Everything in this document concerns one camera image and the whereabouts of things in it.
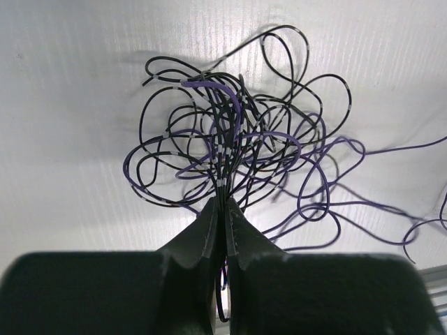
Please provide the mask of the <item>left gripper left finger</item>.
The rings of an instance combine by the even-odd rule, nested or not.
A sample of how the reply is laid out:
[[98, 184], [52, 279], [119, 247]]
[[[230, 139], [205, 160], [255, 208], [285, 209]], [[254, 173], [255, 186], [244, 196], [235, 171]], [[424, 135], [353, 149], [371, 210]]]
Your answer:
[[180, 269], [214, 272], [218, 268], [218, 205], [210, 198], [196, 219], [155, 253], [161, 271]]

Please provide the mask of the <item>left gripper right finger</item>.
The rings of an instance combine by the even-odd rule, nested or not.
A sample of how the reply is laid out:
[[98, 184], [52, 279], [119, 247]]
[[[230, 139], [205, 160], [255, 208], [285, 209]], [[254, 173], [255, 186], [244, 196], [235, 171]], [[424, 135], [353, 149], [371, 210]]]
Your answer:
[[285, 255], [244, 216], [238, 203], [230, 198], [223, 211], [228, 269], [245, 270], [253, 258], [264, 255]]

